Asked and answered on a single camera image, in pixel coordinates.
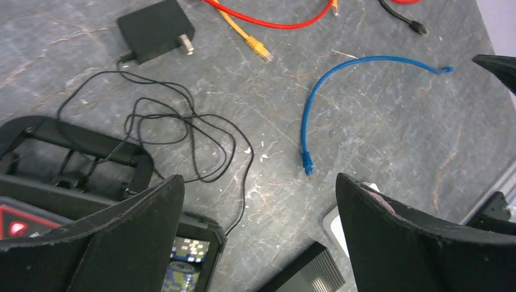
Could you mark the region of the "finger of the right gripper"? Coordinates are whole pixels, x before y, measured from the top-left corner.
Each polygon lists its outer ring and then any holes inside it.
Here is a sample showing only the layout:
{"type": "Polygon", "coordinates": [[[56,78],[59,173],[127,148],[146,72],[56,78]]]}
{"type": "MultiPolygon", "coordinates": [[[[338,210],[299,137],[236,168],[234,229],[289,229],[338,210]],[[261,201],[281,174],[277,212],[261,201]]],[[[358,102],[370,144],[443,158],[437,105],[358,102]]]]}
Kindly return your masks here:
{"type": "Polygon", "coordinates": [[[515,94],[515,57],[478,54],[472,61],[491,72],[515,94]]]}

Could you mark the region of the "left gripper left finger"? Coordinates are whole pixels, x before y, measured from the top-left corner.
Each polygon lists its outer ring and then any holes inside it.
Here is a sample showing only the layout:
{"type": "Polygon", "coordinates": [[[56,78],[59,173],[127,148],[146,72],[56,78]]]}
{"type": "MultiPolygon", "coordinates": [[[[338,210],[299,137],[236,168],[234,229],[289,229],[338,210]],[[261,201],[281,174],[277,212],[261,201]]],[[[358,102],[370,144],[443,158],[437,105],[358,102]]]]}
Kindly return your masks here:
{"type": "Polygon", "coordinates": [[[160,291],[185,185],[173,175],[120,202],[1,176],[1,194],[69,219],[1,241],[2,291],[160,291]]]}

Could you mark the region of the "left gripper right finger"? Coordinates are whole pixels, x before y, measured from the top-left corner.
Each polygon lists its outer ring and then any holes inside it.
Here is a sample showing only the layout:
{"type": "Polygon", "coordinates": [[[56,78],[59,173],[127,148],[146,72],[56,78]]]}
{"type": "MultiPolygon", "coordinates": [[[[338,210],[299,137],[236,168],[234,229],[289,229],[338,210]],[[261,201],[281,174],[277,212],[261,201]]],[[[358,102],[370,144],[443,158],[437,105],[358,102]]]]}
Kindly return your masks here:
{"type": "Polygon", "coordinates": [[[436,218],[344,173],[335,191],[358,291],[515,290],[515,235],[436,218]]]}

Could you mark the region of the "white plastic box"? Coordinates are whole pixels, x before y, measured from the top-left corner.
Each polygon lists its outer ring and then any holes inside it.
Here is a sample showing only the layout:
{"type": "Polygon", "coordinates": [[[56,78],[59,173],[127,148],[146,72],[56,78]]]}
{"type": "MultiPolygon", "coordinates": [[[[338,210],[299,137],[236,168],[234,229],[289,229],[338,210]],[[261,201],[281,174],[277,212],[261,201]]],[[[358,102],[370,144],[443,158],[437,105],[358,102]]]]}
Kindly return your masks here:
{"type": "Polygon", "coordinates": [[[343,227],[341,225],[338,206],[335,206],[327,215],[324,216],[322,219],[322,227],[330,241],[341,252],[343,252],[346,257],[349,257],[349,251],[347,248],[343,227]]]}

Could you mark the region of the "black network switch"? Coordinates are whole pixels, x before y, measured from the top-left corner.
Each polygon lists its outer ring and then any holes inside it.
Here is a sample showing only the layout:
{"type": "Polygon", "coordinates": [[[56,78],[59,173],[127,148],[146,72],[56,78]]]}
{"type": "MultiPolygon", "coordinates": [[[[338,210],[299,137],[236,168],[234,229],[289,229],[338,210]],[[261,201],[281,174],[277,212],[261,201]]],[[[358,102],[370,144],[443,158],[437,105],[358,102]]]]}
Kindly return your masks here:
{"type": "Polygon", "coordinates": [[[344,284],[329,250],[314,242],[259,291],[338,291],[344,284]]]}

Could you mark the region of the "black power adapter with cord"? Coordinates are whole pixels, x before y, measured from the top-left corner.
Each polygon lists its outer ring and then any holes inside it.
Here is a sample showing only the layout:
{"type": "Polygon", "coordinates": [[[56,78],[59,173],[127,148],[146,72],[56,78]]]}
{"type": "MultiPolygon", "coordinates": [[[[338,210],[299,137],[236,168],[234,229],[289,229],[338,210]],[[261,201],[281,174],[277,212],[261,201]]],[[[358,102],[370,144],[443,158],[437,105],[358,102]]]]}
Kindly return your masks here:
{"type": "Polygon", "coordinates": [[[113,70],[104,70],[104,71],[98,71],[95,74],[88,77],[84,82],[78,86],[71,95],[63,101],[63,103],[58,107],[56,111],[56,118],[58,120],[58,130],[61,134],[64,135],[64,138],[66,141],[70,142],[73,146],[78,147],[78,151],[81,155],[86,156],[86,146],[83,144],[80,144],[78,139],[73,138],[69,133],[65,132],[64,126],[65,126],[65,120],[63,119],[63,111],[67,107],[67,105],[75,98],[75,96],[82,90],[84,86],[88,84],[92,79],[94,79],[97,76],[103,75],[103,74],[119,74],[123,79],[126,81],[133,83],[135,85],[141,85],[141,86],[162,86],[164,88],[167,88],[171,91],[173,91],[175,94],[179,95],[186,103],[187,107],[189,109],[189,113],[183,114],[176,110],[176,108],[170,106],[167,103],[164,103],[160,100],[155,100],[152,98],[148,98],[148,102],[154,102],[158,105],[161,105],[165,107],[166,113],[159,113],[159,114],[149,114],[149,115],[140,115],[137,113],[137,111],[132,111],[127,117],[124,122],[124,138],[115,144],[115,146],[109,148],[108,154],[105,158],[102,158],[100,160],[101,163],[106,163],[109,161],[112,161],[114,159],[114,156],[116,154],[119,154],[121,152],[121,149],[123,146],[126,146],[129,144],[130,140],[136,141],[140,146],[144,147],[148,145],[148,141],[143,140],[141,138],[141,124],[146,120],[159,120],[159,119],[173,119],[178,120],[183,124],[184,127],[184,134],[183,136],[179,137],[178,139],[175,139],[173,141],[164,141],[163,145],[173,145],[178,144],[185,140],[186,138],[190,139],[190,147],[191,147],[191,158],[192,158],[192,165],[193,169],[195,171],[195,177],[193,178],[193,181],[201,181],[203,183],[213,183],[217,180],[219,180],[222,176],[225,175],[225,173],[228,171],[228,169],[231,167],[231,164],[234,160],[234,156],[237,151],[237,139],[234,136],[234,134],[230,131],[227,131],[224,128],[220,128],[218,125],[215,125],[211,123],[208,118],[212,117],[214,119],[221,120],[227,124],[229,124],[233,129],[239,133],[239,135],[242,136],[242,139],[247,144],[247,150],[249,152],[249,161],[245,167],[245,171],[243,172],[241,182],[241,198],[240,198],[240,211],[237,216],[237,218],[234,220],[234,222],[228,226],[228,228],[225,230],[225,236],[229,237],[234,233],[234,231],[242,226],[242,220],[244,218],[244,214],[246,211],[246,180],[248,178],[249,172],[251,170],[251,166],[254,162],[254,159],[256,157],[253,145],[248,138],[248,136],[242,131],[240,127],[238,127],[233,121],[223,117],[219,116],[218,114],[200,114],[195,109],[195,101],[193,98],[192,93],[182,84],[176,83],[176,82],[169,82],[164,80],[156,80],[154,78],[142,76],[135,74],[130,71],[123,70],[121,68],[122,63],[128,63],[128,62],[136,62],[138,60],[138,54],[134,49],[131,49],[127,54],[120,56],[116,61],[116,67],[113,70]],[[200,128],[198,125],[196,125],[196,120],[199,120],[201,123],[207,125],[211,129],[215,129],[217,131],[222,132],[224,135],[226,135],[230,140],[232,141],[232,148],[231,151],[227,151],[226,148],[214,137],[212,137],[211,134],[204,131],[202,128],[200,128]],[[217,169],[214,169],[213,171],[209,173],[201,173],[197,166],[197,147],[195,145],[195,134],[200,133],[207,139],[209,139],[215,146],[222,152],[224,158],[222,160],[222,163],[218,166],[217,169]]]}

